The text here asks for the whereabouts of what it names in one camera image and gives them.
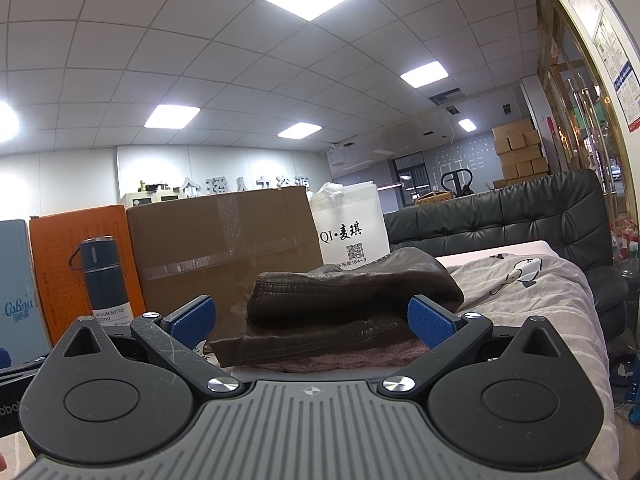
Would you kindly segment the grey printed bed sheet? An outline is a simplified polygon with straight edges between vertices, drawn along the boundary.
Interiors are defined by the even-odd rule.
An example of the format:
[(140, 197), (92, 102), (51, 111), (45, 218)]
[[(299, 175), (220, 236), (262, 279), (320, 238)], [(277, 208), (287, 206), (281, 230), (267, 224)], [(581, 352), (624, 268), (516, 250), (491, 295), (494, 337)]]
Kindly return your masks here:
[[(576, 264), (558, 256), (543, 242), (530, 242), (437, 259), (463, 292), (461, 314), (480, 312), (496, 325), (520, 326), (526, 318), (541, 315), (551, 322), (572, 350), (603, 404), (604, 419), (587, 457), (587, 463), (605, 479), (616, 479), (620, 444), (614, 424), (614, 405), (608, 385), (608, 352), (596, 304), (586, 274)], [(399, 367), (363, 367), (356, 377), (379, 378), (382, 370)], [(272, 372), (257, 364), (230, 368), (242, 379), (329, 378), (344, 370), (308, 374)]]

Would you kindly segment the dark brown folded garment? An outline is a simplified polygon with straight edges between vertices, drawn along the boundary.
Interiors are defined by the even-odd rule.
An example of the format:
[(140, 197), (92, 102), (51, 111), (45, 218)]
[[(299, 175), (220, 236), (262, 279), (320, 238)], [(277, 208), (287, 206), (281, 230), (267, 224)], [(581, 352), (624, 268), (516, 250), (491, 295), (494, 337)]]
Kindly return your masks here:
[(425, 296), (450, 312), (463, 292), (434, 257), (405, 247), (343, 270), (264, 272), (222, 318), (210, 348), (223, 367), (312, 358), (400, 344), (416, 335), (408, 304)]

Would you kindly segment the light blue flat box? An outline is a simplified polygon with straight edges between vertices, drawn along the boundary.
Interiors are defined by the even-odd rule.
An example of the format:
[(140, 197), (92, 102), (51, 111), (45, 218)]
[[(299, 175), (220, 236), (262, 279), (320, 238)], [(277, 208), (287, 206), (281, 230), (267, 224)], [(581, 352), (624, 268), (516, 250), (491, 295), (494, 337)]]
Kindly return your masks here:
[(3, 220), (0, 232), (1, 367), (26, 364), (51, 349), (32, 272), (26, 222)]

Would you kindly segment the white printed shopping bag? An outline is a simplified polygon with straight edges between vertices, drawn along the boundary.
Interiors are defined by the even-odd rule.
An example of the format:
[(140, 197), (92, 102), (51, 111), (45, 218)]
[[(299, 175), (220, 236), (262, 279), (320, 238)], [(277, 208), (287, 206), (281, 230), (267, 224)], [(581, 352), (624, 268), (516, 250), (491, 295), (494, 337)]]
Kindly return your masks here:
[(324, 264), (350, 270), (390, 253), (378, 189), (373, 182), (326, 182), (308, 198)]

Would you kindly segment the stacked cardboard boxes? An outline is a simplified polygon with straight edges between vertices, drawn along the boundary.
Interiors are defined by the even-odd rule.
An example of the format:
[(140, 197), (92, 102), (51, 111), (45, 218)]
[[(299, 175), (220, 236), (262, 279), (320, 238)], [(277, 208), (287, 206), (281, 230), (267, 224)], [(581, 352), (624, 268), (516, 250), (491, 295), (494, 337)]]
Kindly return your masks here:
[(502, 171), (502, 178), (494, 182), (494, 188), (535, 180), (549, 173), (540, 134), (529, 118), (493, 128), (492, 135)]

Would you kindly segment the orange flat box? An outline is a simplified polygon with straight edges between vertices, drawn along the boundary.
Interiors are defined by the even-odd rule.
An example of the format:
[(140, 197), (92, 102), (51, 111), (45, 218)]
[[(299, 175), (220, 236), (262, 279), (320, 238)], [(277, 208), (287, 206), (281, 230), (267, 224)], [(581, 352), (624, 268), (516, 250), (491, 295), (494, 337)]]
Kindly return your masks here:
[(91, 312), (77, 252), (89, 238), (114, 238), (132, 312), (145, 311), (124, 206), (49, 214), (30, 219), (28, 227), (40, 308), (52, 344), (75, 318)]

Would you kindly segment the large brown cardboard box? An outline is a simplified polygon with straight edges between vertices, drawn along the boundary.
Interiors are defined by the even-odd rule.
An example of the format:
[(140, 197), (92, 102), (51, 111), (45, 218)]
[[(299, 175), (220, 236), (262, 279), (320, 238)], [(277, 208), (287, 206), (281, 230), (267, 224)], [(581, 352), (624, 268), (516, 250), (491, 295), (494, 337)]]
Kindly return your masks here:
[(143, 205), (127, 221), (145, 307), (161, 314), (208, 295), (224, 316), (258, 274), (322, 265), (302, 186)]

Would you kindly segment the black leather sofa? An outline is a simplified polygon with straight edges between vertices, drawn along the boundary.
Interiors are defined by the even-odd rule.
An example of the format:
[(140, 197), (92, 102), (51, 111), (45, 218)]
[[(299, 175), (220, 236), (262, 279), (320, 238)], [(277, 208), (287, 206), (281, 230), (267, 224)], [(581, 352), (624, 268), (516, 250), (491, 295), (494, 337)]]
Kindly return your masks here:
[(604, 338), (626, 327), (628, 286), (613, 264), (613, 242), (596, 174), (578, 169), (552, 174), (384, 216), (390, 248), (434, 256), (542, 240), (586, 274)]

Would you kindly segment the black pallet jack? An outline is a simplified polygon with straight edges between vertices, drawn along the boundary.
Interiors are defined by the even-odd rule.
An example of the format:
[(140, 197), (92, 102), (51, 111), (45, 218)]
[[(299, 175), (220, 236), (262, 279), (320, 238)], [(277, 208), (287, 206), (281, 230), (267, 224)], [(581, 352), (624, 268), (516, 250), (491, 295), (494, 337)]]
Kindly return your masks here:
[(473, 173), (468, 168), (445, 172), (440, 178), (442, 188), (455, 198), (472, 195), (472, 183)]

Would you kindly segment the dark blue vacuum bottle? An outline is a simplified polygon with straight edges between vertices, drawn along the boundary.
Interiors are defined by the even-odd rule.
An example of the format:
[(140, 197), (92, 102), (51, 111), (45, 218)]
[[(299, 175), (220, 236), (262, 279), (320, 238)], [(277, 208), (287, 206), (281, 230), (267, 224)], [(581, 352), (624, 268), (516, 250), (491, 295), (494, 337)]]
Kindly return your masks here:
[(84, 276), (92, 315), (103, 326), (127, 326), (134, 319), (113, 237), (83, 240), (68, 259)]

